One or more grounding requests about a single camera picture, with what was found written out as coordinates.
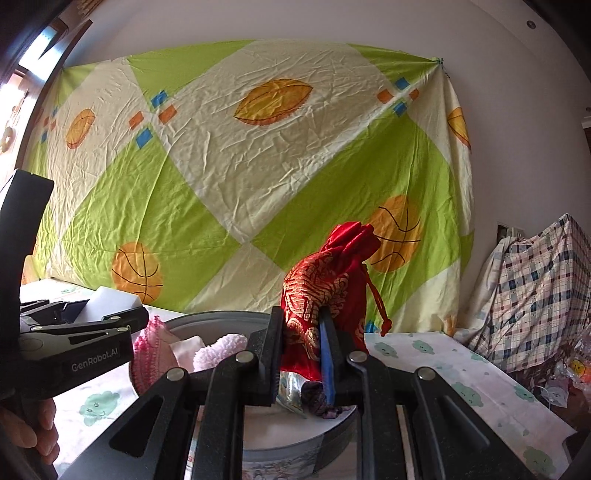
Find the human hand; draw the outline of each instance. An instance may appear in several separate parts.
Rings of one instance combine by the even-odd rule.
[[[53,419],[56,416],[56,404],[53,399],[39,402],[39,425],[35,432],[25,421],[10,410],[0,407],[0,425],[8,438],[17,447],[36,447],[43,461],[51,465],[60,454],[57,444],[58,434]]]

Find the pink cloth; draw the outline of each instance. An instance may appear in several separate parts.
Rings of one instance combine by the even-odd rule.
[[[248,339],[244,335],[237,333],[224,335],[213,345],[205,346],[195,353],[193,371],[200,372],[216,367],[222,360],[244,350],[247,343]]]
[[[134,342],[134,359],[129,371],[131,382],[138,395],[142,395],[162,375],[178,362],[170,347],[171,343],[180,341],[173,335],[158,315],[150,318],[146,328]]]

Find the checkered fabric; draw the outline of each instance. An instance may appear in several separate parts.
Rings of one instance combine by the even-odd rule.
[[[484,327],[469,348],[532,388],[538,370],[553,367],[580,337],[590,297],[591,241],[565,214],[508,244]]]

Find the green and yellow bedsheet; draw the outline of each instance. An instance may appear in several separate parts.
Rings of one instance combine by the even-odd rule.
[[[266,310],[359,220],[382,238],[369,272],[394,331],[456,314],[470,144],[438,60],[296,40],[151,51],[63,70],[31,141],[26,168],[56,183],[42,277],[170,310]]]

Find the blue square pattern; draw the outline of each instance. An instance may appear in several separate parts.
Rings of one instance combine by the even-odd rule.
[[[410,83],[404,77],[400,77],[398,80],[396,80],[396,82],[394,82],[394,85],[396,85],[398,90],[404,90],[405,88],[410,87]]]
[[[158,95],[156,95],[154,98],[152,98],[152,106],[154,108],[156,108],[156,107],[162,105],[167,98],[168,98],[168,95],[166,94],[166,92],[164,90],[162,90]]]
[[[398,102],[396,105],[394,105],[392,107],[392,110],[394,110],[394,113],[398,116],[402,116],[404,112],[406,112],[406,103],[404,102]]]
[[[148,128],[144,128],[142,132],[135,137],[135,142],[138,144],[139,148],[143,148],[146,143],[150,141],[152,138],[152,132]]]
[[[365,322],[365,333],[375,333],[379,332],[378,327],[375,325],[374,322],[368,320]]]

